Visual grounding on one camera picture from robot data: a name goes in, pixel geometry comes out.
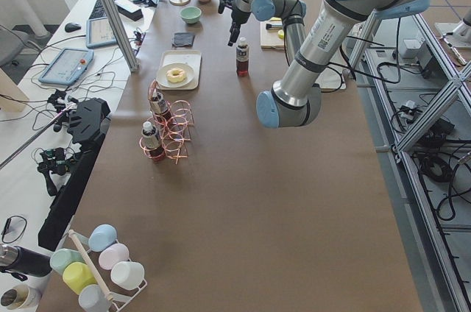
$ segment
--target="donut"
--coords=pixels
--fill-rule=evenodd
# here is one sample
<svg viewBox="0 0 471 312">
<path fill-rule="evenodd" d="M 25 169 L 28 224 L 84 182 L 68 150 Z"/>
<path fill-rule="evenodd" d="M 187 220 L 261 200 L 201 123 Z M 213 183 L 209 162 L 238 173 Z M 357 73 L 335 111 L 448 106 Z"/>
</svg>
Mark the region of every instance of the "donut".
<svg viewBox="0 0 471 312">
<path fill-rule="evenodd" d="M 169 82 L 182 82 L 186 79 L 186 72 L 181 68 L 171 68 L 166 73 Z"/>
</svg>

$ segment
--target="bottle cap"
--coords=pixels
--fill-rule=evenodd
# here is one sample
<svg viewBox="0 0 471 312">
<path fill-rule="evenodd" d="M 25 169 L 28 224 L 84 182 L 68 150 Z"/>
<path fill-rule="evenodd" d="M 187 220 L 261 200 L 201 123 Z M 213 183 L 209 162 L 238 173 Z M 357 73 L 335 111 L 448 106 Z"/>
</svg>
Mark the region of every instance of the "bottle cap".
<svg viewBox="0 0 471 312">
<path fill-rule="evenodd" d="M 144 132 L 152 132 L 154 129 L 154 126 L 152 126 L 152 123 L 150 123 L 149 121 L 146 121 L 142 125 L 142 129 L 144 130 Z"/>
</svg>

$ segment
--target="yellow cup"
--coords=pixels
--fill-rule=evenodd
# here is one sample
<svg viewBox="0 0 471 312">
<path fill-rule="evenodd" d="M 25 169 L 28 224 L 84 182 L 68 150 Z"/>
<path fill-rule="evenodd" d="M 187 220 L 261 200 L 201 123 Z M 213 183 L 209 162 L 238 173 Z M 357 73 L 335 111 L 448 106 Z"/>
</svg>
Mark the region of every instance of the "yellow cup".
<svg viewBox="0 0 471 312">
<path fill-rule="evenodd" d="M 91 284 L 96 284 L 96 280 L 91 274 L 90 268 L 84 263 L 73 262 L 68 265 L 62 275 L 64 283 L 77 295 Z"/>
</svg>

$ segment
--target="computer mouse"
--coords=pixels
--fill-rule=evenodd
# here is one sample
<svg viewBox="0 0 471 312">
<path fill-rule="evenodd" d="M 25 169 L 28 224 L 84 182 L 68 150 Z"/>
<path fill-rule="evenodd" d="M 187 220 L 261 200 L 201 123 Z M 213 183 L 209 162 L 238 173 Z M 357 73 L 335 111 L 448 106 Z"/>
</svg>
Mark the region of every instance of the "computer mouse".
<svg viewBox="0 0 471 312">
<path fill-rule="evenodd" d="M 80 30 L 82 28 L 82 26 L 78 23 L 67 23 L 65 25 L 65 32 L 73 32 L 73 31 L 77 31 L 77 30 Z"/>
</svg>

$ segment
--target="white desk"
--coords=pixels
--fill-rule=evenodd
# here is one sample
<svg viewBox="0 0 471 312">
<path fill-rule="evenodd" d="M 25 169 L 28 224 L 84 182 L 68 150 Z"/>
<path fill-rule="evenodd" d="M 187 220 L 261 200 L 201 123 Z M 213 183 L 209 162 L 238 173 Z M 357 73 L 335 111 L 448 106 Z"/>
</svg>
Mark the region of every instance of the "white desk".
<svg viewBox="0 0 471 312">
<path fill-rule="evenodd" d="M 96 0 L 79 0 L 65 18 L 64 22 L 59 26 L 59 29 L 48 44 L 50 45 L 56 43 L 64 38 L 84 35 L 86 21 L 90 15 L 93 5 L 95 4 L 95 1 Z M 139 21 L 131 21 L 130 19 L 120 15 L 122 17 L 128 37 L 133 38 L 133 31 L 137 28 L 145 32 L 149 28 L 153 12 L 154 10 L 151 8 L 143 8 L 144 18 Z M 72 33 L 65 32 L 64 26 L 68 22 L 79 23 L 82 26 L 81 30 Z M 73 47 L 84 49 L 85 38 L 67 40 L 62 43 L 58 43 L 55 46 L 58 48 Z M 120 50 L 117 49 L 117 47 L 118 45 L 95 49 L 95 57 L 93 62 L 88 67 L 88 70 L 84 76 L 80 78 L 75 85 L 83 81 L 84 77 L 91 75 L 101 69 L 111 58 L 116 60 L 121 57 L 122 54 Z M 39 56 L 39 58 L 37 58 L 34 64 L 50 63 L 58 52 L 58 49 L 48 48 L 41 54 L 41 56 Z M 19 84 L 19 88 L 29 97 L 30 101 L 47 100 L 47 98 L 52 93 L 54 93 L 55 88 L 53 87 L 49 88 L 48 85 L 41 85 L 43 88 L 49 88 L 44 90 L 36 85 L 40 84 L 38 82 L 38 73 L 42 71 L 43 68 L 45 68 L 44 65 L 30 69 Z M 88 77 L 85 83 L 90 82 L 92 84 L 84 85 L 83 87 L 89 88 L 92 85 L 107 87 L 113 83 L 114 88 L 107 90 L 99 90 L 99 88 L 92 87 L 88 97 L 100 97 L 101 99 L 104 99 L 110 106 L 111 112 L 114 112 L 118 107 L 122 89 L 126 85 L 127 78 L 130 75 L 130 70 L 127 67 L 124 58 L 121 58 L 107 66 L 104 71 L 112 71 L 115 74 L 105 73 L 99 77 Z M 73 91 L 71 95 L 77 99 L 80 99 L 87 95 L 87 91 L 79 89 Z M 37 107 L 41 104 L 43 103 L 31 105 L 33 107 Z M 49 105 L 48 109 L 54 110 L 51 105 Z M 30 110 L 31 109 L 29 107 L 26 107 L 22 113 L 6 113 L 0 111 L 0 120 L 22 117 Z M 8 156 L 10 156 L 10 154 L 12 154 L 21 144 L 23 144 L 24 141 L 35 134 L 35 131 L 32 130 L 32 124 L 35 120 L 36 114 L 37 113 L 33 111 L 21 120 L 0 123 L 0 161 L 3 161 Z M 46 124 L 49 120 L 50 118 L 39 116 L 36 127 L 38 128 L 39 126 Z M 31 155 L 38 147 L 43 149 L 56 148 L 59 146 L 67 147 L 70 141 L 71 136 L 66 132 L 65 128 L 63 128 L 59 133 L 55 133 L 52 127 L 50 127 L 35 142 L 33 142 L 33 144 L 28 146 L 19 156 L 17 156 L 0 171 L 1 228 L 3 228 L 6 218 L 11 215 L 21 215 L 28 220 L 28 225 L 23 237 L 16 241 L 14 243 L 15 245 L 32 249 L 37 252 L 42 252 L 46 255 L 51 254 L 50 251 L 42 249 L 38 246 L 38 232 L 44 223 L 44 219 L 49 213 L 49 206 L 52 203 L 53 198 L 47 194 L 44 177 L 36 170 L 37 164 L 35 161 L 33 161 Z M 67 180 L 67 177 L 52 175 L 52 180 L 57 184 L 57 187 L 60 187 L 61 184 Z M 48 281 L 49 277 L 29 277 L 26 283 L 43 291 Z M 19 283 L 19 280 L 14 279 L 9 274 L 0 274 L 0 294 L 3 294 L 6 290 Z M 6 310 L 6 308 L 0 306 L 0 311 Z"/>
</svg>

